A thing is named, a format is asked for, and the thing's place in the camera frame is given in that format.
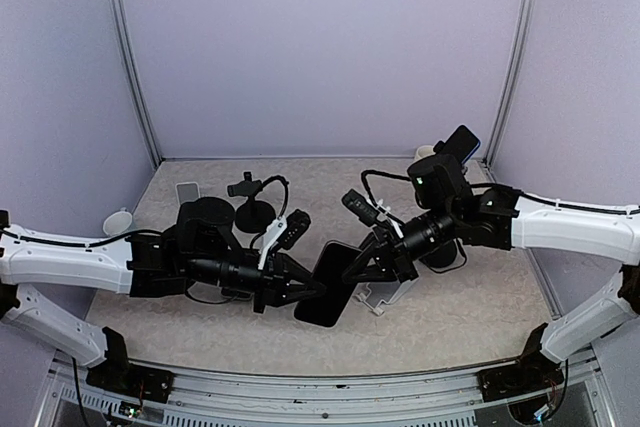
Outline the black phone landscape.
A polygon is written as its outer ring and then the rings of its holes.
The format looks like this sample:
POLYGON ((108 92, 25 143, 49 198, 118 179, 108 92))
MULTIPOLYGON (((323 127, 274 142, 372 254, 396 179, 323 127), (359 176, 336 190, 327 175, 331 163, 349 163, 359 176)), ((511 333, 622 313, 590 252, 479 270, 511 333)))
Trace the black phone landscape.
POLYGON ((297 321, 324 328, 337 324, 356 287, 353 283, 345 284, 342 273, 359 254, 356 247, 338 241, 326 243, 313 271, 313 279, 325 287, 325 292, 296 305, 297 321))

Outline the black round base phone stand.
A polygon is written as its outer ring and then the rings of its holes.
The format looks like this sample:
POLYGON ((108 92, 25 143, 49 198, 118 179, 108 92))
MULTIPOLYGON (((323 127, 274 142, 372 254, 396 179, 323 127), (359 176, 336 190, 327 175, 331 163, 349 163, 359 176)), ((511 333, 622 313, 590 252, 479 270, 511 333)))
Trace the black round base phone stand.
POLYGON ((236 209, 235 226, 241 232, 258 234, 265 230, 276 218, 275 209, 266 201, 259 200, 263 182, 254 180, 250 171, 243 173, 243 179, 227 186, 229 197, 243 197, 244 203, 236 209))

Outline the black phone blue edge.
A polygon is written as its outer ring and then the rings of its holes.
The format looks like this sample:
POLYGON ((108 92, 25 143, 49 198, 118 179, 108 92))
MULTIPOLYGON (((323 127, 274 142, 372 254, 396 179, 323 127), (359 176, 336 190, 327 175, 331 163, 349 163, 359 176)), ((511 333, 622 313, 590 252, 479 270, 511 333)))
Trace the black phone blue edge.
POLYGON ((481 140, 466 126, 460 125, 446 141, 438 141, 435 154, 452 155, 464 165, 480 148, 481 140))

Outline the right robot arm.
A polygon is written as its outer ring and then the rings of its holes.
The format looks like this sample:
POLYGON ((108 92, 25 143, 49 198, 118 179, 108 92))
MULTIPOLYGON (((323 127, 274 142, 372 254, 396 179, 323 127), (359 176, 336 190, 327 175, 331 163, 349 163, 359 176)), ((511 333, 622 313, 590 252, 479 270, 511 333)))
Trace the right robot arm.
POLYGON ((387 209, 349 191, 343 204, 373 233, 344 270, 346 283, 405 282, 417 259, 452 241, 498 250, 549 251, 566 259, 593 257, 618 268, 588 299, 529 336, 511 380, 535 389, 551 368, 595 339, 639 316, 639 208, 572 203, 510 186, 470 184, 461 163, 435 154, 406 174, 423 214, 396 223, 387 209))

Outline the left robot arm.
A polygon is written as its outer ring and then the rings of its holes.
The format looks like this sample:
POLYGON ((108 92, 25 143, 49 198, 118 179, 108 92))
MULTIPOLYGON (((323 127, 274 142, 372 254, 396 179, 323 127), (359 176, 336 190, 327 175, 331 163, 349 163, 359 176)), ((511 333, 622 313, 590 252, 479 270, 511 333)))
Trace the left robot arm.
POLYGON ((89 287, 132 298, 188 293, 196 283, 248 293, 253 309, 281 307, 323 295, 325 286, 288 250, 310 225, 296 210, 267 227, 259 249, 244 248, 233 233, 234 207, 202 197, 179 208, 163 232, 140 229, 105 239, 30 231, 1 214, 1 319, 32 332, 70 355, 121 392, 140 381, 124 338, 88 324, 40 298, 37 284, 89 287))

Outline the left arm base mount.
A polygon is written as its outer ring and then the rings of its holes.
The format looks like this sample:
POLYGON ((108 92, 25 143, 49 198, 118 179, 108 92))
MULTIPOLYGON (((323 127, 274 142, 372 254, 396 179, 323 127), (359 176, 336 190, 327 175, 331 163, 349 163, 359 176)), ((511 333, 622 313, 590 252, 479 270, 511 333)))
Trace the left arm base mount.
POLYGON ((138 364, 119 367, 105 362, 88 370, 86 382, 108 392, 165 404, 173 387, 174 374, 138 364))

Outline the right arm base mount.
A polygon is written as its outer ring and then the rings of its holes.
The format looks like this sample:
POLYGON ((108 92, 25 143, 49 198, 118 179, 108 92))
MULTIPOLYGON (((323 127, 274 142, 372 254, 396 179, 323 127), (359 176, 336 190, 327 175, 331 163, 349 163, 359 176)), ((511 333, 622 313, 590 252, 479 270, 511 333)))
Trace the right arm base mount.
POLYGON ((565 381, 560 361, 542 354, 542 336, 547 323, 529 335, 522 353, 513 364, 480 370, 477 373, 484 402, 492 402, 550 388, 565 381))

